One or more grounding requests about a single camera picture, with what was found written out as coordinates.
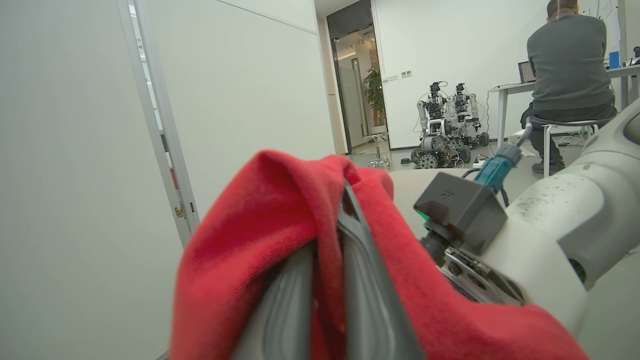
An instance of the blue box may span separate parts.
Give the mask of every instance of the blue box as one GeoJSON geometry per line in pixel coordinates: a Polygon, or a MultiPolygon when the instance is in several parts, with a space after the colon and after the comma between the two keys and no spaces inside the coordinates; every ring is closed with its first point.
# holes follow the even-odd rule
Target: blue box
{"type": "Polygon", "coordinates": [[[620,67],[620,52],[609,53],[609,68],[617,69],[620,67]]]}

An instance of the gray sweater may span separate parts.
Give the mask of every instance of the gray sweater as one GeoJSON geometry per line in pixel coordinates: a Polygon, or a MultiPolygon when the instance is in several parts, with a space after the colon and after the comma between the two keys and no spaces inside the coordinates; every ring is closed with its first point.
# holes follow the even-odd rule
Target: gray sweater
{"type": "Polygon", "coordinates": [[[610,102],[606,49],[607,28],[594,17],[565,15],[537,30],[527,42],[536,76],[534,109],[583,109],[610,102]]]}

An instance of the short dark hair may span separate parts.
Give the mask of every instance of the short dark hair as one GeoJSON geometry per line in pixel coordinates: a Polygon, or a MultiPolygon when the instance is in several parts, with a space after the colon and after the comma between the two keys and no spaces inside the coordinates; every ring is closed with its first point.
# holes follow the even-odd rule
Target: short dark hair
{"type": "Polygon", "coordinates": [[[547,5],[547,15],[553,17],[558,13],[558,1],[560,1],[560,10],[575,9],[578,7],[578,0],[551,0],[547,5]]]}

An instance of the green plant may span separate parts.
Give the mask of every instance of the green plant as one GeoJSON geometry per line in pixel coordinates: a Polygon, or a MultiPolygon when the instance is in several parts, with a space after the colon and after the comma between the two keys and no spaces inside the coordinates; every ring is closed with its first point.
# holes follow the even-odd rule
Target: green plant
{"type": "Polygon", "coordinates": [[[369,69],[369,76],[367,76],[363,82],[367,85],[364,94],[371,103],[371,108],[376,111],[384,110],[385,96],[382,93],[382,77],[380,76],[380,71],[372,67],[369,69]]]}

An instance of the potted plant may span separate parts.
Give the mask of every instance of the potted plant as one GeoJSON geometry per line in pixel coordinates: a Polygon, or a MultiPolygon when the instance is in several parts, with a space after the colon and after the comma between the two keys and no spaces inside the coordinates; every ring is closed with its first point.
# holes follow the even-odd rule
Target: potted plant
{"type": "MultiPolygon", "coordinates": [[[[382,77],[380,71],[374,67],[369,69],[369,76],[367,76],[363,82],[365,83],[364,94],[371,103],[371,108],[374,110],[374,126],[385,126],[386,114],[385,114],[385,97],[382,92],[382,77]]],[[[374,132],[385,132],[386,129],[374,132]]]]}

